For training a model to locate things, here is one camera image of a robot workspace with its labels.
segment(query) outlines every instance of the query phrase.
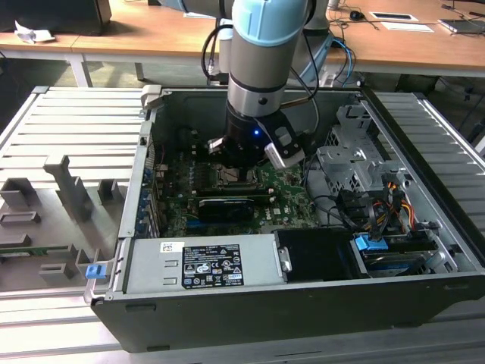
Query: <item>barcode sticker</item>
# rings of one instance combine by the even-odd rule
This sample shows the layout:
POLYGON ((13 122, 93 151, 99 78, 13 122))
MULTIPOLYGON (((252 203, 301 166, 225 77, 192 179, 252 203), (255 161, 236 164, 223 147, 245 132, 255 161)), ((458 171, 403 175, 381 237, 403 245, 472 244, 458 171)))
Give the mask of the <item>barcode sticker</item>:
POLYGON ((164 241, 160 244, 160 253, 181 253, 184 245, 183 241, 164 241))

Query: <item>computer mouse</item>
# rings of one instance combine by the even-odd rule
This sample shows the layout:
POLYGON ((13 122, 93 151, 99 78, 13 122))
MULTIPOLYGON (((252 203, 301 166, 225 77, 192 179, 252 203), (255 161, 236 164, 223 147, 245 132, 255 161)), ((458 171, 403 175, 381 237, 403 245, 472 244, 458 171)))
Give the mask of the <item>computer mouse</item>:
POLYGON ((359 20, 362 20, 364 19, 364 14, 361 13, 360 11, 356 11, 356 10, 352 10, 350 12, 350 19, 353 20, 353 21, 359 21, 359 20))

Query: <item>green circuit board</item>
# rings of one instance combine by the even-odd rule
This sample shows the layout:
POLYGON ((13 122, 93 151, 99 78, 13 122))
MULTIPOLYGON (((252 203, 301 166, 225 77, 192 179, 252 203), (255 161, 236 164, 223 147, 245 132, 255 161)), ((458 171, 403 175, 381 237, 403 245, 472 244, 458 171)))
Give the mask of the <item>green circuit board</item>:
POLYGON ((318 226, 314 206, 300 184, 302 169, 298 165, 276 171, 267 163, 248 171, 242 184, 244 193, 240 193, 241 183, 233 170, 222 168, 196 162, 183 153, 167 162, 157 182, 158 207, 164 221, 162 237, 269 234, 283 228, 318 226), (234 188, 239 193, 231 194, 234 188), (253 219, 238 224, 200 223, 199 201, 220 198, 254 201, 253 219))

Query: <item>table surface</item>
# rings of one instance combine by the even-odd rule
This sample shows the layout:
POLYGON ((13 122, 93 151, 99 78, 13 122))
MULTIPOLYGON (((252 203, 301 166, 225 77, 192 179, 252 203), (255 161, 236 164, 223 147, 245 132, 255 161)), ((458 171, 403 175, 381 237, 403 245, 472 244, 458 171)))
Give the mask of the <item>table surface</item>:
POLYGON ((111 0, 111 23, 103 36, 80 36, 73 52, 199 57, 214 20, 183 13, 146 0, 111 0))
MULTIPOLYGON (((329 11, 330 20, 348 20, 345 38, 360 65, 485 71, 485 39, 451 36, 437 24, 440 18, 459 18, 458 14, 442 9, 440 0, 347 0, 346 4, 359 7, 368 20, 373 20, 369 11, 386 11, 412 14, 418 23, 432 23, 428 26, 433 33, 387 30, 380 23, 374 23, 380 29, 375 30, 364 21, 348 20, 350 10, 345 6, 340 11, 329 11)), ((464 14, 485 13, 485 5, 456 2, 455 6, 464 14)), ((56 35, 57 42, 29 45, 12 33, 0 33, 0 50, 199 57, 205 38, 214 28, 211 19, 185 18, 168 8, 149 7, 146 0, 111 0, 111 12, 111 23, 103 36, 56 35)), ((331 29, 341 36, 335 24, 331 29)), ((327 61, 338 63, 344 57, 341 49, 331 49, 327 61)))
MULTIPOLYGON (((374 23, 380 29, 375 30, 364 21, 349 21, 344 34, 357 56, 357 64, 484 71, 485 38, 452 36, 443 25, 437 24, 438 19, 459 19, 458 14, 442 9, 442 3, 452 4, 439 0, 347 0, 349 6, 359 7, 368 20, 376 20, 369 11, 412 14, 418 19, 416 23, 432 24, 428 26, 433 30, 433 33, 388 30, 374 23)), ((469 11, 485 13, 485 5, 456 2, 455 7, 468 16, 469 11)), ((350 10, 343 8, 328 11, 328 18, 345 20, 349 14, 350 10)), ((331 29, 335 36, 341 36, 336 25, 331 29)))

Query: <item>computer case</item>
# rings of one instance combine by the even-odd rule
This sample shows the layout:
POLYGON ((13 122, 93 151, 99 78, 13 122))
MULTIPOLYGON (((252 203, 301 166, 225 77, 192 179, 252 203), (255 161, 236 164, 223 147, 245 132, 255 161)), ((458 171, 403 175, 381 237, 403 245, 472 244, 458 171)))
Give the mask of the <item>computer case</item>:
POLYGON ((111 18, 109 0, 0 0, 0 32, 15 29, 15 21, 53 34, 99 36, 111 18))

